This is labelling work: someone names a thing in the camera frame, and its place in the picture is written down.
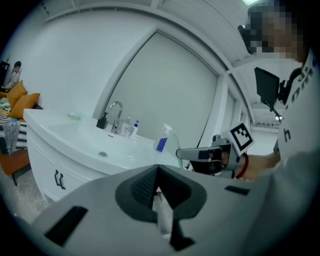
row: white sink vanity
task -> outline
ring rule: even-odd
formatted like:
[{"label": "white sink vanity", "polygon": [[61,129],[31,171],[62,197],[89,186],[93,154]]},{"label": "white sink vanity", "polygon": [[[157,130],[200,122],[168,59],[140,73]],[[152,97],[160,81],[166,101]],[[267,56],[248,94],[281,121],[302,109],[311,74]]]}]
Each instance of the white sink vanity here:
[{"label": "white sink vanity", "polygon": [[109,132],[110,125],[97,128],[91,117],[72,120],[44,109],[25,109],[23,117],[32,172],[44,198],[58,201],[86,182],[143,166],[179,167],[172,154],[153,149],[153,140],[122,137]]}]

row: white wall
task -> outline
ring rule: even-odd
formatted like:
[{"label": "white wall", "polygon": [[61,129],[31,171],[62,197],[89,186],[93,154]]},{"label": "white wall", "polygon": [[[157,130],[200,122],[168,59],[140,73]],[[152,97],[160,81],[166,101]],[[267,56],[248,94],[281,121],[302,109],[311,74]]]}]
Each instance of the white wall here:
[{"label": "white wall", "polygon": [[[182,148],[197,147],[210,110],[217,76],[194,54],[156,33],[123,73],[109,104],[123,104],[122,118],[139,120],[137,134],[156,140],[170,125]],[[113,124],[119,107],[106,110]]]},{"label": "white wall", "polygon": [[253,137],[254,144],[248,149],[248,155],[265,156],[274,151],[278,135],[275,133],[252,131],[250,133]]},{"label": "white wall", "polygon": [[[15,29],[11,38],[7,42],[3,52],[1,53],[0,59],[6,61],[10,56],[9,64],[12,70],[15,62],[21,61],[21,75],[24,74],[24,68],[29,62],[30,49],[41,31],[45,19],[48,18],[45,10],[40,6],[36,6],[33,11],[31,11],[25,19],[20,23],[20,25]],[[7,73],[6,83],[10,79],[10,73]]]},{"label": "white wall", "polygon": [[[92,116],[114,70],[155,30],[154,24],[135,15],[114,11],[88,11],[51,21],[32,46],[25,47],[28,58],[21,79],[30,93],[41,93],[43,108]],[[23,46],[20,38],[14,43],[13,53]]]}]

